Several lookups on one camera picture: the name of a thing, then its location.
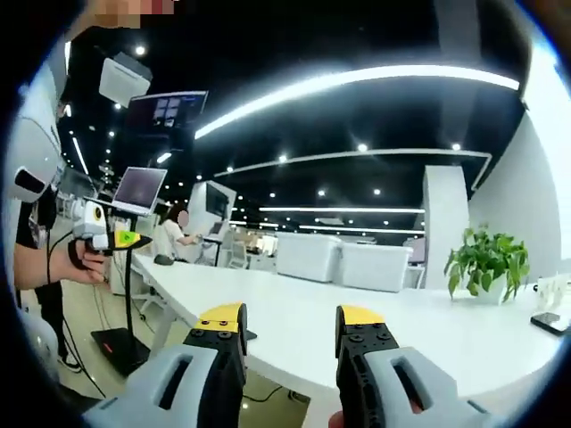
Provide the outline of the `person's left hand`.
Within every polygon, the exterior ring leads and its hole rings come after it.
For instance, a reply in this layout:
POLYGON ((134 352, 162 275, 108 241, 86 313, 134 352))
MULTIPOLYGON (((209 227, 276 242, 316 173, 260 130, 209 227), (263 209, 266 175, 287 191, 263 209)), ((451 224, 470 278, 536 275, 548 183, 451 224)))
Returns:
POLYGON ((74 239, 67 246, 68 266, 65 278, 81 284, 105 284, 108 260, 101 252, 91 251, 86 241, 74 239))

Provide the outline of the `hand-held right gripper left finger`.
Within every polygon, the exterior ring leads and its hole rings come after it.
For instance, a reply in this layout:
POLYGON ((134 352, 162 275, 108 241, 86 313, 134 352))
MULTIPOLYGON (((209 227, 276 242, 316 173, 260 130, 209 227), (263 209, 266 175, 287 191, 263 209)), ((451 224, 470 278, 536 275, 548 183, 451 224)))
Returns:
POLYGON ((84 413, 86 427, 237 427, 246 382, 246 305, 199 316, 180 345, 165 347, 125 391, 84 413))

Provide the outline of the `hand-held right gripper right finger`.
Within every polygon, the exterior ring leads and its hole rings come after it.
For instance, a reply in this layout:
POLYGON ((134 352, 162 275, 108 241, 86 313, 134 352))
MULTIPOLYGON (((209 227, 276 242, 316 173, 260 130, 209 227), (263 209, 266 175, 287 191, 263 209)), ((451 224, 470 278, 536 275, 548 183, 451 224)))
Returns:
POLYGON ((458 393, 456 381, 418 350, 402 347, 385 319, 340 305, 336 385, 344 427, 499 427, 501 420, 458 393))

